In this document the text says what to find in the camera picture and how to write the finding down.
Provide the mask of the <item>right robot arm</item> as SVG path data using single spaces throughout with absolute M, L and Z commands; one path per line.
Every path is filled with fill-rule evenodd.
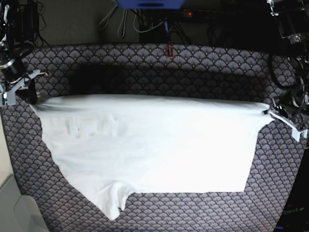
M 0 2 L 0 105 L 16 104 L 19 97 L 36 104 L 35 78 L 47 75 L 39 69 L 28 71 L 23 59 L 30 55 L 40 37 L 39 5 L 34 0 Z

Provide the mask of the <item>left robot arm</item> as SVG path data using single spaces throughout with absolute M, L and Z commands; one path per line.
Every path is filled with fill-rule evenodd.
M 289 41 L 286 55 L 295 72 L 295 82 L 283 85 L 275 76 L 273 54 L 267 65 L 272 82 L 283 94 L 274 97 L 266 114 L 282 121 L 299 142 L 307 138 L 309 129 L 304 117 L 309 114 L 309 2 L 307 0 L 269 0 L 270 13 L 275 18 L 282 39 Z

